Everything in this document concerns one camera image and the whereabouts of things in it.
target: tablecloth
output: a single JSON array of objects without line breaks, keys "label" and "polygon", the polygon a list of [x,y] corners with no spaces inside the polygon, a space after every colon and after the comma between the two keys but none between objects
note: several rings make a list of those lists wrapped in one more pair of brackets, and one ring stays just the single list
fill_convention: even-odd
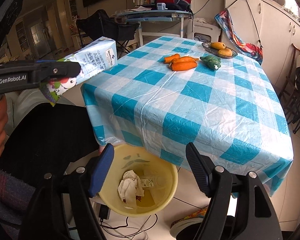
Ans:
[{"label": "tablecloth", "polygon": [[293,160],[287,122],[260,64],[239,54],[221,68],[173,72],[163,58],[208,55],[200,42],[161,37],[127,54],[82,86],[100,145],[128,143],[190,170],[186,144],[215,165],[257,172],[269,194]]}]

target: fruit basket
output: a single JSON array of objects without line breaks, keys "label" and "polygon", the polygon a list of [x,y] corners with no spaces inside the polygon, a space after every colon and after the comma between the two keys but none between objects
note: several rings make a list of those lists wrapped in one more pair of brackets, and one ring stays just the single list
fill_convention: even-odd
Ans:
[{"label": "fruit basket", "polygon": [[213,55],[215,55],[217,57],[221,57],[221,58],[233,58],[233,57],[236,57],[238,55],[238,53],[236,51],[234,51],[233,49],[231,49],[229,47],[226,47],[226,48],[232,51],[232,56],[221,55],[221,54],[218,53],[218,51],[219,51],[218,49],[214,49],[214,48],[211,47],[211,42],[203,42],[202,46],[204,47],[204,49],[207,52],[209,52],[209,53],[211,53],[211,54],[213,54]]}]

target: green vegetable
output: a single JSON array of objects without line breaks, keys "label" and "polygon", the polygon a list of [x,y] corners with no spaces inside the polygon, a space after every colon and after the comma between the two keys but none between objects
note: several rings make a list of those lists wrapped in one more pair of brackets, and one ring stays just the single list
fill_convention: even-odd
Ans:
[{"label": "green vegetable", "polygon": [[209,55],[206,57],[200,57],[203,63],[212,70],[218,70],[221,67],[221,59],[219,57]]}]

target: orange vegetable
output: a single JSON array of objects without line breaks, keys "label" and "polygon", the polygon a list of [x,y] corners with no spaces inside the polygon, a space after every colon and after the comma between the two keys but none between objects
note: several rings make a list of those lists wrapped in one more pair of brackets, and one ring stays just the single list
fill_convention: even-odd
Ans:
[{"label": "orange vegetable", "polygon": [[177,58],[180,58],[180,55],[178,53],[175,54],[175,55],[172,55],[170,57],[165,57],[164,62],[165,63],[170,63],[173,59],[177,59]]},{"label": "orange vegetable", "polygon": [[178,62],[178,63],[173,63],[171,65],[171,68],[173,71],[185,71],[189,70],[192,68],[197,67],[197,63],[195,61],[192,62]]},{"label": "orange vegetable", "polygon": [[194,62],[198,61],[198,58],[193,58],[189,56],[181,57],[181,58],[175,58],[172,60],[172,63],[180,63],[180,62]]}]

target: bag strap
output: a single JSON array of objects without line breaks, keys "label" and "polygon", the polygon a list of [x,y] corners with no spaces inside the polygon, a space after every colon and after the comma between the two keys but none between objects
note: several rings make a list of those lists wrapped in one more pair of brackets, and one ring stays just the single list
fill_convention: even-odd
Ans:
[{"label": "bag strap", "polygon": [[[254,17],[253,17],[253,14],[252,14],[252,11],[251,11],[251,8],[250,8],[250,5],[249,5],[249,3],[248,3],[248,1],[247,0],[245,0],[246,2],[247,2],[247,4],[248,4],[248,7],[249,7],[249,10],[250,10],[250,13],[251,13],[251,16],[252,16],[252,19],[253,19],[253,22],[254,22],[254,26],[256,27],[256,31],[257,31],[257,34],[258,34],[258,42],[260,43],[260,49],[262,49],[263,47],[262,47],[262,45],[261,45],[261,40],[260,40],[260,36],[259,36],[259,32],[258,32],[258,28],[257,28],[257,25],[256,25],[256,22],[255,22],[255,20],[254,20]],[[230,4],[226,9],[229,9],[229,7],[230,6],[232,6],[235,2],[237,2],[237,0],[235,0],[232,4]]]}]

